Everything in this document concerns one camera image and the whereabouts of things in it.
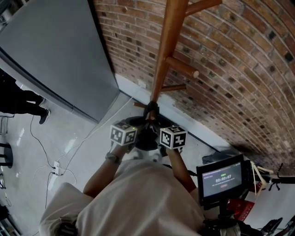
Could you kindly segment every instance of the red object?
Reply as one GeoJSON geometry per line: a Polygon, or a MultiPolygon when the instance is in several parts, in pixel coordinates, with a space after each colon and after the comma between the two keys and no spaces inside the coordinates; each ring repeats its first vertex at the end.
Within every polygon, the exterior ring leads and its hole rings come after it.
{"type": "Polygon", "coordinates": [[[227,209],[235,211],[234,218],[236,220],[244,221],[249,215],[254,206],[253,202],[245,201],[242,199],[230,199],[227,209]]]}
{"type": "MultiPolygon", "coordinates": [[[[257,193],[258,193],[259,189],[261,188],[261,186],[262,186],[262,182],[258,182],[256,184],[256,192],[257,193]]],[[[253,192],[253,193],[255,192],[254,184],[251,185],[251,187],[249,188],[249,191],[253,192]]]]}

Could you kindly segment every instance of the white cube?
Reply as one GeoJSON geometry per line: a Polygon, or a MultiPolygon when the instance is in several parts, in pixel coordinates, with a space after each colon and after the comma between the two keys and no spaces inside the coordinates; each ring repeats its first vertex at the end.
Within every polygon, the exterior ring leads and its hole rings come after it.
{"type": "Polygon", "coordinates": [[[115,143],[124,146],[135,142],[137,128],[124,122],[117,121],[111,125],[110,139],[115,143]]]}
{"type": "Polygon", "coordinates": [[[172,126],[160,129],[160,144],[169,149],[181,148],[185,145],[186,134],[180,126],[172,126]]]}

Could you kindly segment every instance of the electrical outlet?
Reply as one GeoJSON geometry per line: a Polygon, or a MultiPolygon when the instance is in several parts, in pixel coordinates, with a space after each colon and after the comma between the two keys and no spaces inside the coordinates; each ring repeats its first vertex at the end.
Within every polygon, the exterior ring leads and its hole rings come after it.
{"type": "Polygon", "coordinates": [[[54,167],[55,167],[55,169],[54,169],[55,174],[59,175],[60,169],[59,169],[59,162],[58,161],[54,162],[54,167]]]}
{"type": "Polygon", "coordinates": [[[145,82],[143,82],[142,80],[138,79],[138,85],[141,87],[141,88],[144,88],[146,89],[147,88],[147,84],[145,82]]]}

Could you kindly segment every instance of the wristwatch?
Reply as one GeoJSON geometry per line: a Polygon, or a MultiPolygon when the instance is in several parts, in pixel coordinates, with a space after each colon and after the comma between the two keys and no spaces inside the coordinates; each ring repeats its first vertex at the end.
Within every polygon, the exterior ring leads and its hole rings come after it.
{"type": "Polygon", "coordinates": [[[110,152],[108,152],[107,154],[106,154],[106,159],[108,159],[108,160],[110,160],[111,162],[113,162],[113,163],[115,163],[115,164],[121,164],[121,160],[120,160],[120,158],[119,157],[116,157],[114,154],[112,154],[112,153],[110,153],[110,152]]]}

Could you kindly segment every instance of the display screen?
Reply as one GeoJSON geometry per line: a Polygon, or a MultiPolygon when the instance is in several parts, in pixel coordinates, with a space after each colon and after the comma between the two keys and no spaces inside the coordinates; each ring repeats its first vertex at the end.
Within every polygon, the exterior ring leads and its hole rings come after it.
{"type": "Polygon", "coordinates": [[[202,174],[204,197],[218,194],[242,184],[241,163],[202,174]]]}

